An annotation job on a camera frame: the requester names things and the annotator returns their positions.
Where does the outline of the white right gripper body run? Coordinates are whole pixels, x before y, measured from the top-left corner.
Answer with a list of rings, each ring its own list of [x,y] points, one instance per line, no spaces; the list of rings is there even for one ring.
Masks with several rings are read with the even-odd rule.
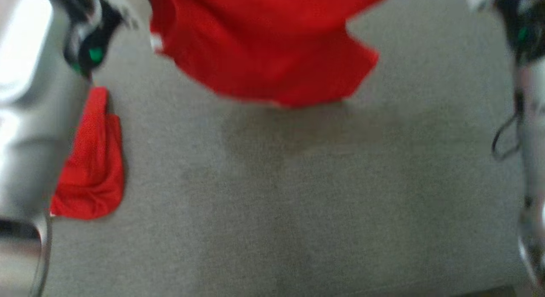
[[[516,65],[544,56],[544,0],[466,0],[471,10],[492,10],[505,28]]]

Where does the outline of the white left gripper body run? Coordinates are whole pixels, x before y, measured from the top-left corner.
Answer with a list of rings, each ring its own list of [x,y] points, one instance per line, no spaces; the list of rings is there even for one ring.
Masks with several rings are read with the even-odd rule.
[[[68,65],[91,78],[103,64],[119,27],[138,29],[138,21],[125,6],[111,0],[52,0],[67,13],[69,30],[64,43]]]

